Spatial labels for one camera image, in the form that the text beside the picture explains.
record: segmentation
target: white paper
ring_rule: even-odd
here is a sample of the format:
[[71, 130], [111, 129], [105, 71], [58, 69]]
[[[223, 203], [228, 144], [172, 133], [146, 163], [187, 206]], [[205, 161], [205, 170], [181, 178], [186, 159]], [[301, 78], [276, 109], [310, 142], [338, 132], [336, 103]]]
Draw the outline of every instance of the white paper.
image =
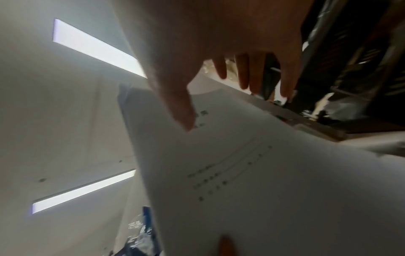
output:
[[119, 102], [168, 256], [390, 255], [405, 249], [405, 167], [300, 133], [216, 91], [184, 132], [150, 91]]

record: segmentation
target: white ceiling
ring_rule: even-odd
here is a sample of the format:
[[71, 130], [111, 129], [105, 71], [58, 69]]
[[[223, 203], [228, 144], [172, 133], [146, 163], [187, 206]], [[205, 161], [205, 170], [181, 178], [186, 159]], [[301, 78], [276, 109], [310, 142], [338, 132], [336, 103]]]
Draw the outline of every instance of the white ceiling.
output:
[[116, 103], [117, 83], [135, 75], [53, 43], [54, 18], [129, 52], [107, 0], [2, 1], [0, 255], [102, 256], [131, 180], [35, 215], [30, 206], [136, 167]]

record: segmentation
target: hand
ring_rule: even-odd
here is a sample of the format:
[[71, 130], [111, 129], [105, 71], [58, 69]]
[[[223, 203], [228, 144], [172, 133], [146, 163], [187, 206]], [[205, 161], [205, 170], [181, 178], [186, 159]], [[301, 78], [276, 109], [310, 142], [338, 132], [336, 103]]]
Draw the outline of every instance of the hand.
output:
[[218, 256], [237, 256], [232, 241], [227, 237], [222, 237], [219, 242]]
[[195, 121], [187, 85], [206, 59], [235, 54], [241, 86], [258, 92], [262, 57], [256, 53], [273, 52], [281, 65], [281, 94], [294, 90], [300, 27], [312, 0], [111, 1], [150, 87], [186, 130]]
[[[238, 80], [241, 89], [249, 90], [253, 94], [258, 94], [262, 87], [263, 70], [265, 67], [266, 53], [254, 52], [235, 55], [236, 68], [238, 70]], [[227, 68], [225, 58], [218, 57], [212, 59], [218, 76], [227, 78]]]

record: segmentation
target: ceiling light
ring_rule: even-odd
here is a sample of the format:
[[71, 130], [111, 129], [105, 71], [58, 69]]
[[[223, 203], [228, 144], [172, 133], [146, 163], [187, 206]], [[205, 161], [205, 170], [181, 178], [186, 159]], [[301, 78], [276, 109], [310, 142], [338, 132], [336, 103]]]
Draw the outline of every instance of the ceiling light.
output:
[[88, 193], [105, 188], [109, 185], [129, 179], [129, 178], [133, 177], [134, 175], [135, 175], [135, 170], [131, 170], [131, 171], [122, 173], [120, 175], [117, 175], [117, 176], [114, 176], [114, 177], [111, 177], [111, 178], [108, 178], [108, 179], [105, 179], [102, 181], [98, 181], [98, 182], [95, 182], [95, 183], [92, 183], [89, 185], [85, 185], [83, 187], [80, 187], [80, 188], [77, 188], [74, 190], [63, 192], [56, 196], [52, 196], [52, 197], [49, 197], [46, 199], [39, 200], [32, 205], [32, 213], [37, 213], [37, 212], [43, 211], [45, 209], [48, 209], [50, 207], [70, 201], [77, 197], [81, 197]]
[[133, 56], [78, 30], [60, 19], [55, 19], [54, 22], [53, 41], [134, 74], [146, 77], [138, 60]]

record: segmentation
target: ceiling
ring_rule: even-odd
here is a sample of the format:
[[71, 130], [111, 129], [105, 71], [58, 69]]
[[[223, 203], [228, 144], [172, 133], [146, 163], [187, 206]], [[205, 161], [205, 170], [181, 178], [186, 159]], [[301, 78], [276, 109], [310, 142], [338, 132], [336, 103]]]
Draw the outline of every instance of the ceiling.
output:
[[117, 84], [135, 75], [51, 40], [59, 18], [129, 53], [112, 8], [107, 0], [1, 5], [0, 255], [108, 254], [131, 180], [34, 215], [30, 206], [136, 168], [116, 103]]

